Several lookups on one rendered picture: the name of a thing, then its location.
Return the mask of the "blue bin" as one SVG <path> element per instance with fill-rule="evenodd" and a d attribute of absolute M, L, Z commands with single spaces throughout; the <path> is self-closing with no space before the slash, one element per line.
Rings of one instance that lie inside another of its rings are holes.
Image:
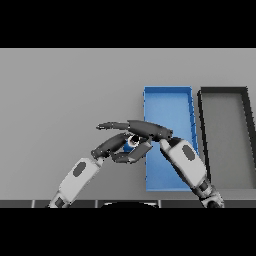
<path fill-rule="evenodd" d="M 198 151 L 194 100 L 190 86 L 145 86 L 144 120 L 169 128 L 174 137 L 187 140 Z M 189 191 L 171 164 L 152 142 L 147 153 L 146 190 L 150 192 Z"/>

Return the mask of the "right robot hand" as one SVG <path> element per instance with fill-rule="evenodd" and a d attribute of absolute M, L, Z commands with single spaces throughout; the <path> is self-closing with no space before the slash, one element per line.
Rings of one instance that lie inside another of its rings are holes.
<path fill-rule="evenodd" d="M 152 138 L 154 142 L 159 142 L 161 139 L 170 140 L 172 138 L 173 131 L 164 126 L 140 121 L 140 120 L 128 120 L 126 123 L 121 122 L 105 122 L 97 126 L 98 130 L 127 130 L 133 134 L 143 138 Z"/>

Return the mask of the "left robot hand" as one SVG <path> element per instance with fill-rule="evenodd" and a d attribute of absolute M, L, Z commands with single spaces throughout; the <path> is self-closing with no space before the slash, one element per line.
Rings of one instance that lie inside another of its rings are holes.
<path fill-rule="evenodd" d="M 112 158 L 115 163 L 129 163 L 133 164 L 138 162 L 143 158 L 148 151 L 152 149 L 151 141 L 152 138 L 140 138 L 139 145 L 133 149 L 131 152 L 118 152 L 119 149 L 123 148 L 126 140 L 132 136 L 130 133 L 119 133 L 102 144 L 100 144 L 96 149 L 91 151 L 92 157 L 97 160 L 102 157 L 104 160 L 108 157 Z"/>

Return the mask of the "blue pipe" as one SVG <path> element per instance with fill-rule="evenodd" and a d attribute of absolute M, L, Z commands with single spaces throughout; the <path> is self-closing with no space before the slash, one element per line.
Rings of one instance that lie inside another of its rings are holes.
<path fill-rule="evenodd" d="M 137 135 L 130 136 L 126 143 L 123 146 L 123 151 L 126 153 L 131 152 L 133 149 L 135 149 L 139 145 L 140 138 Z"/>

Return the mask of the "dark grey bin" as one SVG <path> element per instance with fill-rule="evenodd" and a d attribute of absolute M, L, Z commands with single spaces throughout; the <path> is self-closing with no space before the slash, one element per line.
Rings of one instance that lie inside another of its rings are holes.
<path fill-rule="evenodd" d="M 205 164 L 218 189 L 256 189 L 256 130 L 248 88 L 197 93 Z"/>

